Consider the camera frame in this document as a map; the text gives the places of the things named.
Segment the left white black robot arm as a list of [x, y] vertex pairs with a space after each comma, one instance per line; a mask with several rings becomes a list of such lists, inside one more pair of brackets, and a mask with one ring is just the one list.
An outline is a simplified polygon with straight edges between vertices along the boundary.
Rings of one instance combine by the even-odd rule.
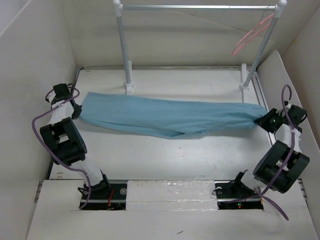
[[82, 106], [75, 102], [72, 85], [53, 86], [45, 100], [50, 103], [51, 118], [39, 132], [45, 146], [54, 154], [53, 161], [83, 177], [85, 185], [79, 191], [84, 196], [107, 198], [112, 191], [111, 184], [102, 170], [86, 158], [86, 144], [74, 123]]

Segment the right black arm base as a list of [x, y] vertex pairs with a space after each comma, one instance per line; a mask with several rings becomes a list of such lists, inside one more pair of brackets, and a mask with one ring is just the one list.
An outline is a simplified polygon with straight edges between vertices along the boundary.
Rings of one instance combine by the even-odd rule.
[[250, 198], [256, 193], [243, 184], [216, 182], [212, 195], [217, 199], [218, 210], [263, 210], [259, 198]]

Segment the light blue trousers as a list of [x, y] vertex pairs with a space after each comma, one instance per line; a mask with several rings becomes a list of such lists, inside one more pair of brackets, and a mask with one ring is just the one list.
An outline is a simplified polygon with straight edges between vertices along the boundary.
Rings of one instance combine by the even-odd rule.
[[138, 135], [185, 139], [256, 127], [267, 114], [257, 104], [152, 99], [89, 92], [80, 119], [94, 126]]

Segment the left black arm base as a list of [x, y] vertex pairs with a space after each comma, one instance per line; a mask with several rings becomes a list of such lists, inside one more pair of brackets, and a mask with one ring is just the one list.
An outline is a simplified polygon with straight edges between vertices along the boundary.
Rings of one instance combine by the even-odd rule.
[[126, 209], [127, 187], [125, 181], [111, 182], [111, 190], [108, 193], [91, 194], [88, 203], [87, 195], [82, 195], [79, 208], [85, 211], [122, 211]]

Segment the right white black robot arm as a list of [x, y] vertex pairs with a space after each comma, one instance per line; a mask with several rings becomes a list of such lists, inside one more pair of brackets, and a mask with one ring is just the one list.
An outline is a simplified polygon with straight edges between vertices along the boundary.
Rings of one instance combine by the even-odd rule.
[[285, 110], [271, 109], [266, 115], [254, 120], [262, 129], [276, 134], [276, 142], [259, 161], [253, 170], [256, 180], [270, 186], [273, 191], [286, 193], [310, 162], [299, 147], [302, 128], [307, 111], [299, 106], [285, 102]]

